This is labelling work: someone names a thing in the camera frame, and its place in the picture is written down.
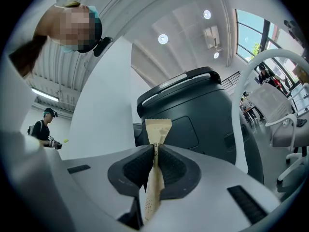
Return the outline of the white curved faucet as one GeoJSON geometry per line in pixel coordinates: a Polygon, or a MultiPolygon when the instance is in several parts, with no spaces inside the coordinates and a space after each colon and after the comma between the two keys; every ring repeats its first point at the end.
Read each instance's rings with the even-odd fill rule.
{"type": "Polygon", "coordinates": [[[244,150],[243,135],[241,131],[240,124],[240,114],[239,114],[239,101],[240,95],[244,90],[244,86],[247,78],[249,77],[252,70],[261,62],[268,58],[274,57],[283,57],[288,58],[293,62],[298,63],[301,67],[304,68],[306,73],[309,74],[309,63],[301,56],[297,55],[294,52],[285,49],[271,49],[263,51],[257,54],[252,60],[249,61],[247,69],[242,71],[238,83],[234,90],[233,100],[232,100],[232,109],[231,109],[231,119],[232,127],[236,144],[236,162],[235,166],[243,171],[244,173],[248,172],[248,165],[246,161],[246,155],[244,150]]]}

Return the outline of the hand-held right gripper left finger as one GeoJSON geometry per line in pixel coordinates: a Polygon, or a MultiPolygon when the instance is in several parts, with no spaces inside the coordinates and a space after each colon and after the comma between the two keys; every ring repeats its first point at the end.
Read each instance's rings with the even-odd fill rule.
{"type": "Polygon", "coordinates": [[[152,146],[61,163],[69,214],[63,232],[155,232],[142,218],[139,199],[153,163],[152,146]]]}

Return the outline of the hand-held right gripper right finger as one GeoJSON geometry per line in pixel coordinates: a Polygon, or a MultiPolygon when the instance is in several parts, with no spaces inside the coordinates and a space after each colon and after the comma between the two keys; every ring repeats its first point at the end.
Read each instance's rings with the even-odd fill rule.
{"type": "Polygon", "coordinates": [[[240,232],[264,219],[279,199],[235,165],[160,145],[160,206],[147,232],[240,232]]]}

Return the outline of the fluorescent tube light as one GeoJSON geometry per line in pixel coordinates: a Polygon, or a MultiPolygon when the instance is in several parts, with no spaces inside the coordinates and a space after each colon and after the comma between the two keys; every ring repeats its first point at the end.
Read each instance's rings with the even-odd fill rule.
{"type": "Polygon", "coordinates": [[[42,92],[40,90],[37,90],[35,88],[31,88],[31,90],[36,94],[36,95],[39,95],[39,96],[42,96],[44,98],[47,98],[49,100],[52,100],[54,102],[59,102],[59,98],[55,97],[55,96],[52,96],[52,95],[49,95],[45,92],[42,92]]]}

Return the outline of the dark grey machine housing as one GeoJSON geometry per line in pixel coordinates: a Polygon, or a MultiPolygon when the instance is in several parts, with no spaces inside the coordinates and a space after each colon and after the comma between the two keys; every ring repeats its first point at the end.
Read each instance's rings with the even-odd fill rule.
{"type": "Polygon", "coordinates": [[[231,110],[231,98],[215,70],[201,67],[185,72],[138,97],[141,133],[136,145],[149,143],[146,119],[170,119],[165,144],[236,165],[231,110]]]}

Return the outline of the black metal railing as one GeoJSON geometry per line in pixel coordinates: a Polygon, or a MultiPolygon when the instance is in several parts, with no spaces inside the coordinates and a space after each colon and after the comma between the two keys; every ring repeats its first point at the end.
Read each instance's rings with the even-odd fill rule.
{"type": "Polygon", "coordinates": [[[221,81],[221,86],[223,89],[228,90],[234,88],[240,78],[240,72],[235,72],[231,76],[227,77],[226,79],[221,81]]]}

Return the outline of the large glass window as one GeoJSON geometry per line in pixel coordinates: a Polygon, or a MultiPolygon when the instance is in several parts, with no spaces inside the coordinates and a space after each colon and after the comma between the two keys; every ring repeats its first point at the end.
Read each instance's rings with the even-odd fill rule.
{"type": "MultiPolygon", "coordinates": [[[[253,59],[260,51],[286,49],[298,55],[304,48],[289,33],[277,25],[249,12],[236,9],[237,17],[237,55],[246,62],[253,59]]],[[[266,67],[280,78],[286,78],[289,84],[299,81],[293,70],[296,63],[288,58],[271,57],[264,61],[266,67]]]]}

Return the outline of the person's white shirt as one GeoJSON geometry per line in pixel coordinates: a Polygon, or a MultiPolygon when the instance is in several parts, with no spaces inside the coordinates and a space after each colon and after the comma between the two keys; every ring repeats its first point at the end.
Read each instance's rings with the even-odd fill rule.
{"type": "Polygon", "coordinates": [[[0,60],[0,130],[18,131],[34,101],[25,79],[32,73],[50,38],[35,29],[56,0],[34,0],[13,27],[0,60]]]}

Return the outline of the ceiling air conditioner unit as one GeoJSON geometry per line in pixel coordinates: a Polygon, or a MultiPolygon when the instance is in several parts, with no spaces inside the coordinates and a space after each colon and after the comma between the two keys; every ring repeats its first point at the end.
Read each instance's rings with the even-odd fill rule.
{"type": "Polygon", "coordinates": [[[203,31],[207,48],[217,48],[220,44],[219,32],[217,26],[212,26],[203,31]]]}

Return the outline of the white office chair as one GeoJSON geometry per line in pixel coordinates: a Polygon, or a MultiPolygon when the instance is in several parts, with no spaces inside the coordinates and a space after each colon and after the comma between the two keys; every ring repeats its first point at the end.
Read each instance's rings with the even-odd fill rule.
{"type": "Polygon", "coordinates": [[[265,118],[265,126],[270,132],[270,145],[290,149],[291,154],[286,156],[286,163],[290,163],[292,158],[295,159],[277,178],[277,184],[280,185],[290,172],[301,164],[308,163],[309,111],[298,116],[297,112],[292,111],[290,100],[268,83],[253,91],[247,99],[265,118]]]}

